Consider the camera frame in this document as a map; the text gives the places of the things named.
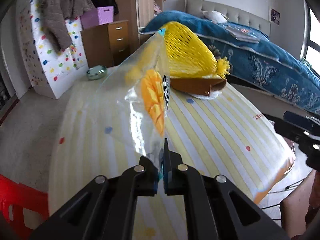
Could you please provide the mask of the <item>window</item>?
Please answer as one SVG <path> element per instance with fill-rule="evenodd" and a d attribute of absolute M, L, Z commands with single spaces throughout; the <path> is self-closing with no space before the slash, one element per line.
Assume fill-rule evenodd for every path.
<path fill-rule="evenodd" d="M 319 20 L 304 1 L 304 36 L 300 58 L 319 75 Z"/>

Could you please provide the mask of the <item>brown wooden drawer cabinet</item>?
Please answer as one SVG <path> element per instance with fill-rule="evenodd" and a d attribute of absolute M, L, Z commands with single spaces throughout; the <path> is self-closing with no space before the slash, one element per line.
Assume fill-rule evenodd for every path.
<path fill-rule="evenodd" d="M 130 54 L 127 20 L 84 29 L 81 38 L 90 68 L 118 66 Z"/>

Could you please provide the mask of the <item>yellow foam fruit net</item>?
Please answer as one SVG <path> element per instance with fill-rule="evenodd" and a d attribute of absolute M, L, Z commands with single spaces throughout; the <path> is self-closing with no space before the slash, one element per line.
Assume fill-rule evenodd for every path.
<path fill-rule="evenodd" d="M 221 78 L 229 74 L 226 57 L 217 59 L 187 26 L 170 21 L 164 24 L 164 39 L 173 78 Z"/>

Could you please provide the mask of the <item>tall wooden wardrobe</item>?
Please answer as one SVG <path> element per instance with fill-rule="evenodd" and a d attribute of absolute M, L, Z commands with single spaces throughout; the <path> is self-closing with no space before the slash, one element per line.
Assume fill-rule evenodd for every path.
<path fill-rule="evenodd" d="M 114 19 L 116 21 L 127 20 L 129 33 L 130 52 L 136 51 L 146 40 L 140 38 L 138 30 L 145 27 L 155 16 L 155 0 L 115 0 L 119 14 Z"/>

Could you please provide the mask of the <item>pink plastic storage basket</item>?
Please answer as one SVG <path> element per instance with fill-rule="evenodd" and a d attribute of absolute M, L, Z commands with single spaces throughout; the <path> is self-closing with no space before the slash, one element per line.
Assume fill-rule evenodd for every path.
<path fill-rule="evenodd" d="M 113 22 L 114 7 L 98 7 L 84 13 L 81 18 L 83 29 Z"/>

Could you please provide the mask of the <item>clear mango snack bag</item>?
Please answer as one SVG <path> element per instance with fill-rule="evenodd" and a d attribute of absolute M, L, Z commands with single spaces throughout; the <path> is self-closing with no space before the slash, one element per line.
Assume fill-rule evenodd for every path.
<path fill-rule="evenodd" d="M 164 28 L 156 31 L 101 82 L 96 100 L 106 109 L 99 120 L 129 165 L 144 156 L 161 169 L 170 75 Z"/>

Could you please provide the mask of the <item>brown fuzzy coat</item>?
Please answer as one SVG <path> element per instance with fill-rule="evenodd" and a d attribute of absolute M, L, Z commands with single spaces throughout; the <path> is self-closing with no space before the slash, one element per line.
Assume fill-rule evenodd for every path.
<path fill-rule="evenodd" d="M 43 24 L 60 50 L 72 45 L 65 20 L 75 19 L 94 9 L 91 0 L 39 0 Z"/>

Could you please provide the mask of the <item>small wall poster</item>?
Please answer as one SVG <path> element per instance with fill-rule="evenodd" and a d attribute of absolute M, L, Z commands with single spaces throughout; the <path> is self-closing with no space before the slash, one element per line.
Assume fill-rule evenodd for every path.
<path fill-rule="evenodd" d="M 280 13 L 273 8 L 270 9 L 270 21 L 280 25 Z"/>

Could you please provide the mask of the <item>striped yellow play mat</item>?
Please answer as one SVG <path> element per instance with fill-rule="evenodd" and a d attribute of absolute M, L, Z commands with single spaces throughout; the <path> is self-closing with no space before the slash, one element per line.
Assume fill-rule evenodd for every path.
<path fill-rule="evenodd" d="M 99 85 L 83 77 L 72 88 L 50 163 L 49 213 L 96 176 L 113 178 L 138 163 L 139 154 L 121 142 L 130 136 L 129 120 Z M 184 163 L 202 175 L 225 176 L 255 203 L 295 161 L 273 125 L 230 85 L 209 101 L 172 90 L 165 135 Z"/>

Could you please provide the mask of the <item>brown slipper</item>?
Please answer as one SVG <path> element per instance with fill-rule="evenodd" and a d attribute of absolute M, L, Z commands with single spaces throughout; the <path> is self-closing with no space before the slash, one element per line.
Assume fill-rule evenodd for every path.
<path fill-rule="evenodd" d="M 180 92 L 210 96 L 211 92 L 222 90 L 227 83 L 226 79 L 221 78 L 172 78 L 171 88 Z"/>

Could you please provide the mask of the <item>beige tufted bed frame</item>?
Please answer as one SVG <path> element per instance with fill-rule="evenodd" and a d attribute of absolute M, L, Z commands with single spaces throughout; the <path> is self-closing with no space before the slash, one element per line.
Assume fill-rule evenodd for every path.
<path fill-rule="evenodd" d="M 184 11 L 197 17 L 203 17 L 204 11 L 218 11 L 224 14 L 230 22 L 257 29 L 267 36 L 270 36 L 271 33 L 271 25 L 268 20 L 225 4 L 204 0 L 184 0 Z"/>

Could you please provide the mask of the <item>blue floral bed quilt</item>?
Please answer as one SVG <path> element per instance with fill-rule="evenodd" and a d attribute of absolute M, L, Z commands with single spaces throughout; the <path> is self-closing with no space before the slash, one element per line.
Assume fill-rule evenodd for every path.
<path fill-rule="evenodd" d="M 303 61 L 269 41 L 261 31 L 232 22 L 214 23 L 181 11 L 165 11 L 153 18 L 142 34 L 151 34 L 176 21 L 187 26 L 208 48 L 216 48 L 233 69 L 231 75 L 251 83 L 304 110 L 319 114 L 319 75 Z M 259 43 L 236 40 L 225 30 L 234 28 L 260 39 Z"/>

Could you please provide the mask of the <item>red plastic stool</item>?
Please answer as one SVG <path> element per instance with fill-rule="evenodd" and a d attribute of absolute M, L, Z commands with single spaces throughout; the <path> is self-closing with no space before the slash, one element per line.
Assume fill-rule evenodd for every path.
<path fill-rule="evenodd" d="M 48 194 L 1 176 L 1 214 L 19 239 L 28 239 L 33 232 L 24 222 L 24 210 L 48 219 Z"/>

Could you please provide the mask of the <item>green glass ashtray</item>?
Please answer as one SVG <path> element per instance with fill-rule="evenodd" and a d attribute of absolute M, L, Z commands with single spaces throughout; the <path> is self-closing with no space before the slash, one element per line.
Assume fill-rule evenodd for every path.
<path fill-rule="evenodd" d="M 87 70 L 86 76 L 89 80 L 99 80 L 107 76 L 107 68 L 102 65 L 91 67 Z"/>

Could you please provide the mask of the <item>polka dot fabric wardrobe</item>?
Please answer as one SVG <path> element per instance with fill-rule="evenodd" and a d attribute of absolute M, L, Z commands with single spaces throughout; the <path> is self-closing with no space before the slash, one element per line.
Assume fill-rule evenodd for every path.
<path fill-rule="evenodd" d="M 38 0 L 16 0 L 15 20 L 31 86 L 38 94 L 58 99 L 88 69 L 80 18 L 65 21 L 73 43 L 64 51 L 58 49 L 44 27 Z"/>

